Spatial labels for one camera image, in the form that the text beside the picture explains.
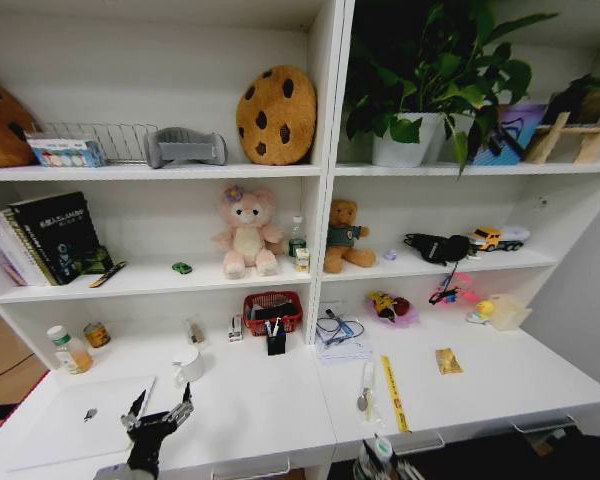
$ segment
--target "green shirt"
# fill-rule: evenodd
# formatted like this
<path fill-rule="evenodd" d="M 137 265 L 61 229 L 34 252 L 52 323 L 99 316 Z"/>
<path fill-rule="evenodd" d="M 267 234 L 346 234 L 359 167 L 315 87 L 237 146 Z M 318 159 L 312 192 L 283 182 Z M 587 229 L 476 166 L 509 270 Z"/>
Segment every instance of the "green shirt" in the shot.
<path fill-rule="evenodd" d="M 360 238 L 362 227 L 333 227 L 327 231 L 327 246 L 353 247 L 354 238 Z"/>

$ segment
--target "white mug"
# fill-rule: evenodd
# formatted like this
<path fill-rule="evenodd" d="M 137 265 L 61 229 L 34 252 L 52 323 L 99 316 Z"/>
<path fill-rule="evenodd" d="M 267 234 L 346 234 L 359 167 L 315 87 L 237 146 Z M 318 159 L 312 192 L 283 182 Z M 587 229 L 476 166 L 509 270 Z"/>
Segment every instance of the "white mug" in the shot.
<path fill-rule="evenodd" d="M 181 387 L 187 382 L 195 382 L 204 373 L 204 362 L 197 347 L 191 346 L 173 356 L 171 364 L 176 367 L 174 380 Z"/>

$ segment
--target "green toy car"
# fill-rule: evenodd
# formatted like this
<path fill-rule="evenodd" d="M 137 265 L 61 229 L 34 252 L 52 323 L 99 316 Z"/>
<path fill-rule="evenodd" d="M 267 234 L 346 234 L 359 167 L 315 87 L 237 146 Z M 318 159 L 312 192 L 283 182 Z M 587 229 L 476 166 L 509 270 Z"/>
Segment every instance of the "green toy car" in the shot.
<path fill-rule="evenodd" d="M 193 268 L 191 268 L 184 262 L 174 263 L 173 265 L 171 265 L 171 268 L 173 268 L 176 272 L 181 273 L 182 275 L 186 275 L 187 273 L 193 272 Z"/>

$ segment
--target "wooden stand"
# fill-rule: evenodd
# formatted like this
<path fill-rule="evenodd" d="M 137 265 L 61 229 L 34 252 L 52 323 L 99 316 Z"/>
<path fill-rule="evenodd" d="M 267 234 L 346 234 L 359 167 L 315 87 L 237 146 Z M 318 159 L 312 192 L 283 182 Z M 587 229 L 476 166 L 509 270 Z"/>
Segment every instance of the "wooden stand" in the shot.
<path fill-rule="evenodd" d="M 580 152 L 573 163 L 593 163 L 600 155 L 600 125 L 594 127 L 567 127 L 570 112 L 558 115 L 554 125 L 538 127 L 525 162 L 544 164 L 563 134 L 582 135 Z"/>

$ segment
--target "tape measure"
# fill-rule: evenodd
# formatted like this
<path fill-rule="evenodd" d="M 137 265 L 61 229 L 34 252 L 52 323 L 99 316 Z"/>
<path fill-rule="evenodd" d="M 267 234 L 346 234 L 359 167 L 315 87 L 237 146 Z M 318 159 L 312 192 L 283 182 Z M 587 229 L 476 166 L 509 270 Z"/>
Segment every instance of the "tape measure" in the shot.
<path fill-rule="evenodd" d="M 391 369 L 391 362 L 389 357 L 382 355 L 380 357 L 382 366 L 384 367 L 384 375 L 387 378 L 387 387 L 389 388 L 389 396 L 391 397 L 391 405 L 393 411 L 396 414 L 396 422 L 398 422 L 398 431 L 400 432 L 411 432 L 409 430 L 409 424 L 407 423 L 407 416 L 404 414 L 402 409 L 402 402 L 400 401 L 400 392 L 396 386 L 396 379 L 393 376 L 393 370 Z"/>

